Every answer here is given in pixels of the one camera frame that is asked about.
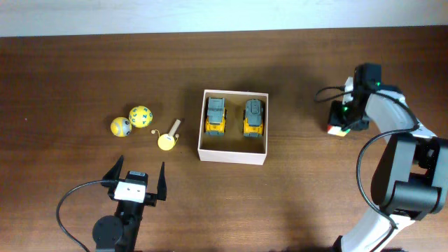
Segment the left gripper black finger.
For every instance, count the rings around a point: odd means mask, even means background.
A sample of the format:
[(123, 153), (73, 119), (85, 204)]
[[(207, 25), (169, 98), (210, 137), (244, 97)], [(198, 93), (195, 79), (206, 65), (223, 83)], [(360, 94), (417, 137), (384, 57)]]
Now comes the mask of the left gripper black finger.
[(102, 177), (101, 185), (105, 188), (111, 188), (115, 186), (120, 179), (120, 173), (124, 162), (124, 156), (121, 155), (118, 161), (109, 169), (108, 172)]
[(157, 200), (165, 201), (166, 199), (167, 199), (167, 182), (165, 178), (165, 163), (162, 162), (157, 182)]

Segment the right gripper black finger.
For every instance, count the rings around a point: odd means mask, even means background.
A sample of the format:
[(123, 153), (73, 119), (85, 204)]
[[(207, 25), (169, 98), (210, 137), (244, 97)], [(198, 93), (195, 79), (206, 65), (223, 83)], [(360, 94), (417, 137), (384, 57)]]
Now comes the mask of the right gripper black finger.
[(332, 101), (328, 116), (328, 125), (338, 127), (344, 126), (343, 105), (341, 101)]
[(353, 131), (363, 131), (369, 128), (370, 119), (369, 118), (359, 118), (352, 121), (349, 121), (344, 130), (353, 130)]

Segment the colourful puzzle cube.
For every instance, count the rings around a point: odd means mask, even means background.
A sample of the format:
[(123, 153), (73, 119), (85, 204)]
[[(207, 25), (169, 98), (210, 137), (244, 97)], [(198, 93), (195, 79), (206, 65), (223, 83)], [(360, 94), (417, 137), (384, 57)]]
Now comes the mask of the colourful puzzle cube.
[(350, 131), (351, 131), (350, 129), (343, 130), (340, 126), (336, 126), (336, 125), (328, 124), (328, 127), (327, 127), (328, 134), (338, 136), (338, 137), (345, 137)]

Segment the yellow wooden rattle drum toy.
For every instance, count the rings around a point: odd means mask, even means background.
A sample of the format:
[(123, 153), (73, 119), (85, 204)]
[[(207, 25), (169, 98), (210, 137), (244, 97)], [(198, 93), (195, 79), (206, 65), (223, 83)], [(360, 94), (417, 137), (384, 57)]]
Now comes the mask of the yellow wooden rattle drum toy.
[(176, 119), (174, 124), (168, 133), (161, 134), (158, 129), (152, 129), (151, 134), (158, 135), (157, 145), (163, 151), (170, 151), (173, 147), (175, 147), (176, 142), (179, 140), (179, 133), (177, 132), (179, 126), (181, 124), (181, 120)]

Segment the yellow and grey ball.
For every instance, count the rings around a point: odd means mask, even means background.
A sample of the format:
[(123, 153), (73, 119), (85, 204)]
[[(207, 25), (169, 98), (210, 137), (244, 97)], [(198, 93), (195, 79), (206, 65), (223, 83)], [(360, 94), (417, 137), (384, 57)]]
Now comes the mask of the yellow and grey ball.
[(132, 132), (132, 124), (125, 117), (113, 119), (110, 125), (111, 132), (116, 137), (127, 137)]

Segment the yellow ball with blue letters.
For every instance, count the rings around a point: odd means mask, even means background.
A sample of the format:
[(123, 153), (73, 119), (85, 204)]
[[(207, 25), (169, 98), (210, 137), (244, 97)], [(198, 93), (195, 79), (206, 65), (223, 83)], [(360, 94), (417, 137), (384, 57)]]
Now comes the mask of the yellow ball with blue letters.
[(145, 106), (135, 106), (129, 112), (129, 121), (134, 127), (144, 128), (153, 121), (153, 113)]

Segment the yellow grey mixer truck toy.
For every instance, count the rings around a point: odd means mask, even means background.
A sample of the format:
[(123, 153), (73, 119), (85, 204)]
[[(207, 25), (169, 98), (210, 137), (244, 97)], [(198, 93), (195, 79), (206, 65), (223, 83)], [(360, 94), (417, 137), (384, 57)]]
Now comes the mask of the yellow grey mixer truck toy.
[(244, 109), (243, 135), (245, 137), (261, 137), (264, 131), (263, 103), (259, 99), (250, 99)]

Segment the yellow grey dump truck toy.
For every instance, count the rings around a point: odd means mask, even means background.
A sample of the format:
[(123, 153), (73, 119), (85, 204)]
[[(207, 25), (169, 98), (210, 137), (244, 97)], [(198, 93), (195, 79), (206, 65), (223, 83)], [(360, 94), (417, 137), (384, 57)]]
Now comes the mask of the yellow grey dump truck toy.
[(226, 126), (225, 99), (208, 98), (204, 131), (208, 135), (223, 136)]

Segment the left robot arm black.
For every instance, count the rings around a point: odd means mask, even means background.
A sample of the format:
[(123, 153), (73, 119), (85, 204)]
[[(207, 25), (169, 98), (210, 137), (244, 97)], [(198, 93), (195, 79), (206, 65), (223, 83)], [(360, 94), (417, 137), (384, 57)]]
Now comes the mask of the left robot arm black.
[(155, 207), (167, 198), (165, 165), (162, 164), (157, 182), (157, 192), (147, 192), (148, 175), (129, 171), (120, 178), (124, 157), (119, 157), (113, 167), (105, 173), (101, 185), (108, 189), (111, 200), (118, 203), (113, 215), (100, 218), (92, 229), (96, 251), (133, 251), (145, 207)]

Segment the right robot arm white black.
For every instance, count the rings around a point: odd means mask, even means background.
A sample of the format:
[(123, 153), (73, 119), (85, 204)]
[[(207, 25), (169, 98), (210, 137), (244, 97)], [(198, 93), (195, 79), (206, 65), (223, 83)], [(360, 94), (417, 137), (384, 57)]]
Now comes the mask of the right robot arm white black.
[[(374, 123), (380, 133), (361, 148), (356, 182), (368, 209), (333, 251), (384, 251), (401, 230), (440, 212), (447, 198), (447, 140), (427, 129), (408, 107), (402, 91), (382, 82), (378, 64), (358, 65), (331, 97), (328, 133), (343, 137)], [(370, 193), (362, 186), (362, 158), (375, 141), (386, 147)]]

